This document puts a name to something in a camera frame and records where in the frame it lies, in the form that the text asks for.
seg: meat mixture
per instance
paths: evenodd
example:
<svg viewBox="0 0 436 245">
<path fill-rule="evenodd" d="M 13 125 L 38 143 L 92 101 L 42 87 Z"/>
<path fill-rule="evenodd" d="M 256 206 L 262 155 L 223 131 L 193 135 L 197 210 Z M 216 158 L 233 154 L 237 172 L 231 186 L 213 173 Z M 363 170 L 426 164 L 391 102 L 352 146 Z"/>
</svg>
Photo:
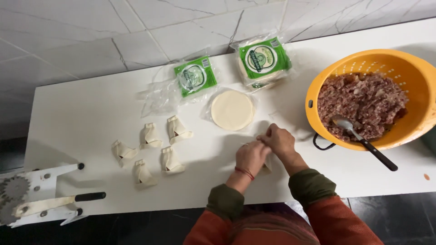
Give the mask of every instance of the meat mixture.
<svg viewBox="0 0 436 245">
<path fill-rule="evenodd" d="M 324 127 L 340 140 L 357 141 L 331 121 L 334 115 L 350 119 L 363 138 L 377 140 L 407 113 L 408 101 L 392 78 L 356 72 L 327 78 L 318 95 L 318 114 Z"/>
</svg>

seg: white countertop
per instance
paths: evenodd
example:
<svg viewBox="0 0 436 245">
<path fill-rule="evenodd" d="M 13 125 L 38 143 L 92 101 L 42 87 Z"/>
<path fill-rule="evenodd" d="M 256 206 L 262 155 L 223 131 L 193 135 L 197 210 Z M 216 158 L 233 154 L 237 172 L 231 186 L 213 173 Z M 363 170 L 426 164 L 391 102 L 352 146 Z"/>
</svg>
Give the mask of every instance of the white countertop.
<svg viewBox="0 0 436 245">
<path fill-rule="evenodd" d="M 389 171 L 368 152 L 340 146 L 327 151 L 312 144 L 311 129 L 304 110 L 306 91 L 313 78 L 328 65 L 352 53 L 395 48 L 422 57 L 436 65 L 436 19 L 381 27 L 286 44 L 298 55 L 300 76 L 294 81 L 255 94 L 259 99 L 255 120 L 248 132 L 230 132 L 202 120 L 206 102 L 180 107 L 178 116 L 194 137 L 173 146 L 186 171 L 173 176 L 161 174 L 160 149 L 141 150 L 158 185 L 145 190 L 135 187 L 131 169 L 121 169 L 111 153 L 120 140 L 139 147 L 145 123 L 155 123 L 169 145 L 167 118 L 140 118 L 143 102 L 137 92 L 150 82 L 171 77 L 170 67 L 154 67 L 97 78 L 39 87 L 36 89 L 27 141 L 25 169 L 50 168 L 84 162 L 82 171 L 58 178 L 57 195 L 105 191 L 103 200 L 77 203 L 84 215 L 204 207 L 212 187 L 224 183 L 235 164 L 241 144 L 274 122 L 297 139 L 296 150 L 307 164 L 337 184 L 342 197 L 376 196 L 436 191 L 436 157 L 419 140 L 383 151 L 398 165 Z M 235 70 L 234 54 L 212 57 L 220 70 L 222 86 L 242 90 Z M 329 142 L 319 140 L 322 146 Z M 245 194 L 245 203 L 291 201 L 288 176 L 277 159 L 273 173 L 257 177 Z"/>
</svg>

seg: black floor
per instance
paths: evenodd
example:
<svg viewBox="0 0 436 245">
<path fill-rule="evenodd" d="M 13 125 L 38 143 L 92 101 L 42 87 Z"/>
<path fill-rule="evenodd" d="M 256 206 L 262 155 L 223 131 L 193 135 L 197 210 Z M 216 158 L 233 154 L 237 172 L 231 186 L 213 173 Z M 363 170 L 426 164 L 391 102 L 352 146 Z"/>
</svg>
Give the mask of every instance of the black floor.
<svg viewBox="0 0 436 245">
<path fill-rule="evenodd" d="M 0 173 L 23 165 L 26 138 L 0 141 Z M 436 245 L 436 192 L 344 198 L 386 245 Z M 287 203 L 306 217 L 299 203 Z M 182 244 L 202 208 L 89 216 L 0 227 L 0 244 Z"/>
</svg>

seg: person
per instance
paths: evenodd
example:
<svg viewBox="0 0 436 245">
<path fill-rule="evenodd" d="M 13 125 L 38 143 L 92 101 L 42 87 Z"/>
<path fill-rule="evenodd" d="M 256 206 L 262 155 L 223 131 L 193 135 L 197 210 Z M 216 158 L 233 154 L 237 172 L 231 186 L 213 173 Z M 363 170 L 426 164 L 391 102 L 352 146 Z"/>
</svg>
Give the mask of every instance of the person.
<svg viewBox="0 0 436 245">
<path fill-rule="evenodd" d="M 225 184 L 212 188 L 206 210 L 184 244 L 383 245 L 335 193 L 336 184 L 311 169 L 294 149 L 295 138 L 271 124 L 236 153 L 236 168 Z M 244 206 L 244 192 L 274 153 L 289 174 L 292 196 L 310 225 L 284 203 Z"/>
</svg>

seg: spoon handle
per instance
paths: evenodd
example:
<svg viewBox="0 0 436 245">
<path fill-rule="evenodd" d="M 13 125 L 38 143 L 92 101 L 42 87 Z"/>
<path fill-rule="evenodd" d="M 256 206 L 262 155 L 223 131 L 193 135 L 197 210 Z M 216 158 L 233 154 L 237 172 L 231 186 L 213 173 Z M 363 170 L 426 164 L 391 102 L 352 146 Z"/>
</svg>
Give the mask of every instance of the spoon handle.
<svg viewBox="0 0 436 245">
<path fill-rule="evenodd" d="M 370 151 L 377 159 L 381 161 L 390 171 L 397 171 L 398 167 L 391 160 L 389 160 L 385 155 L 383 155 L 379 150 L 377 150 L 371 143 L 365 139 L 361 139 L 360 143 Z"/>
</svg>

